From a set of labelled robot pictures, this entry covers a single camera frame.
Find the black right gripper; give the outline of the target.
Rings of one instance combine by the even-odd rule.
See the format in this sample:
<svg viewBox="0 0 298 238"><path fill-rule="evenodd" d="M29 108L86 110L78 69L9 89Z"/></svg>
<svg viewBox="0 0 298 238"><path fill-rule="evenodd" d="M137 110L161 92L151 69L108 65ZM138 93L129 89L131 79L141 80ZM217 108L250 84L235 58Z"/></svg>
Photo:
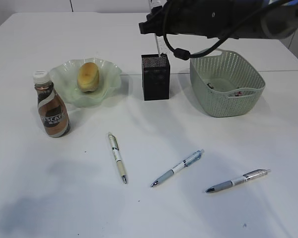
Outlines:
<svg viewBox="0 0 298 238"><path fill-rule="evenodd" d="M139 23L140 33L163 36L189 33L189 8L185 2L166 2L151 10L145 22Z"/></svg>

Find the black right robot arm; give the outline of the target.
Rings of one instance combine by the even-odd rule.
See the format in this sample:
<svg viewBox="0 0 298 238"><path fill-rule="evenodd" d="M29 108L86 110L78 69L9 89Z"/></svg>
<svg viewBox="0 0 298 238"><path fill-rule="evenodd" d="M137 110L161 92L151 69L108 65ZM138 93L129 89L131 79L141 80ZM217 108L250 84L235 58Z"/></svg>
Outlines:
<svg viewBox="0 0 298 238"><path fill-rule="evenodd" d="M139 23L141 34L197 35L220 39L271 0L169 0ZM298 29L298 0L255 16L237 29L234 39L284 39Z"/></svg>

